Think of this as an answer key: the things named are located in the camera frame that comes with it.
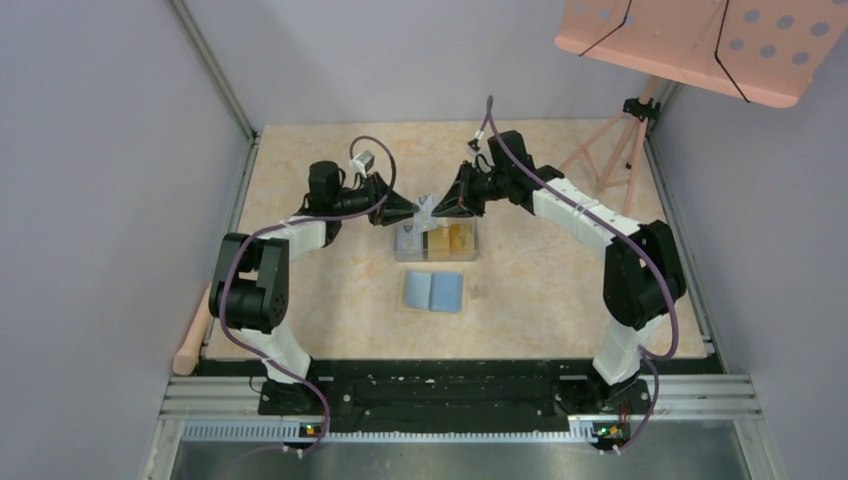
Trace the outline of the clear plastic card box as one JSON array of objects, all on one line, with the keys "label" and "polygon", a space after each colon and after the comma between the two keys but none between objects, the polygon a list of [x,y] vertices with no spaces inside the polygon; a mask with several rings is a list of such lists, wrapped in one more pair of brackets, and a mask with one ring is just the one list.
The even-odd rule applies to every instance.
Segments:
[{"label": "clear plastic card box", "polygon": [[428,231],[412,220],[394,226],[394,258],[398,262],[469,262],[479,254],[475,218],[439,218]]}]

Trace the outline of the grey credit card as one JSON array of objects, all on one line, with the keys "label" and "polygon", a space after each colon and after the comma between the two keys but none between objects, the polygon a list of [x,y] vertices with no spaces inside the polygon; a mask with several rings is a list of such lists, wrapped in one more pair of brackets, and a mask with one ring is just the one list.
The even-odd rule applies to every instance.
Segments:
[{"label": "grey credit card", "polygon": [[395,228],[394,253],[399,262],[424,260],[423,236],[414,224],[402,224]]},{"label": "grey credit card", "polygon": [[438,219],[432,215],[437,204],[433,193],[419,196],[415,200],[416,212],[413,215],[413,231],[422,234],[438,227]]}]

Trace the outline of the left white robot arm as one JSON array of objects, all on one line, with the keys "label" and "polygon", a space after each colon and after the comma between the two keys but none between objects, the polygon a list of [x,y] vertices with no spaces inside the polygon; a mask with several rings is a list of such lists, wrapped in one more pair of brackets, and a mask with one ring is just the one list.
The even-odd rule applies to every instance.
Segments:
[{"label": "left white robot arm", "polygon": [[329,402],[309,379],[311,356],[295,339],[285,316],[290,306],[290,265],[329,246],[346,220],[365,217],[375,226],[410,219],[416,204],[394,189],[392,179],[358,172],[345,185],[341,167],[329,160],[308,170],[308,191],[289,219],[253,234],[231,232],[220,245],[208,309],[224,335],[260,359],[272,390],[297,413],[329,413]]}]

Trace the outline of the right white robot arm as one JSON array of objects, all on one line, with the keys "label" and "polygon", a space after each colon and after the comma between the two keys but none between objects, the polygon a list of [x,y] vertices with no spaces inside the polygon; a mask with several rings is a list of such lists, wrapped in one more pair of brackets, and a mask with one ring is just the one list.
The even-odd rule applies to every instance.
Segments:
[{"label": "right white robot arm", "polygon": [[435,217],[481,217],[490,202],[507,200],[563,228],[598,253],[602,300],[610,324],[595,354],[583,400],[612,412],[638,380],[643,359],[670,359],[680,344],[677,301],[685,276],[670,226],[636,221],[582,192],[550,165],[538,166],[516,130],[487,141],[490,164],[464,161]]}]

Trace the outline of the yellow card stack in box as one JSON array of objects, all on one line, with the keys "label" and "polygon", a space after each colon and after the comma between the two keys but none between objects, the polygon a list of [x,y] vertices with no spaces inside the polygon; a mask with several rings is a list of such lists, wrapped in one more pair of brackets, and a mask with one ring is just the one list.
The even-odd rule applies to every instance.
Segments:
[{"label": "yellow card stack in box", "polygon": [[470,261],[476,256],[476,233],[471,224],[440,226],[425,234],[429,261]]}]

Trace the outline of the pink music stand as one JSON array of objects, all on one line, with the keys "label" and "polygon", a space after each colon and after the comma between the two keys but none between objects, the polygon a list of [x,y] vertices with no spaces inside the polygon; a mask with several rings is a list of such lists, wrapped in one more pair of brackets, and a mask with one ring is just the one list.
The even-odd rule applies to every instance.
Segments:
[{"label": "pink music stand", "polygon": [[599,192],[624,186],[628,213],[662,82],[789,108],[846,27],[844,1],[569,1],[558,48],[648,79],[561,166],[585,161]]}]

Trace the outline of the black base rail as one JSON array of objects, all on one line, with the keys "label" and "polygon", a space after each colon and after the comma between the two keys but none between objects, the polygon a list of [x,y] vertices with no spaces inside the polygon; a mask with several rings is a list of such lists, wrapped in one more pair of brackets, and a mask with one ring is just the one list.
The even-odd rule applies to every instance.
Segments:
[{"label": "black base rail", "polygon": [[588,360],[316,360],[308,380],[267,381],[261,415],[320,417],[332,433],[564,432],[579,415],[633,420],[651,401],[646,381],[616,386]]}]

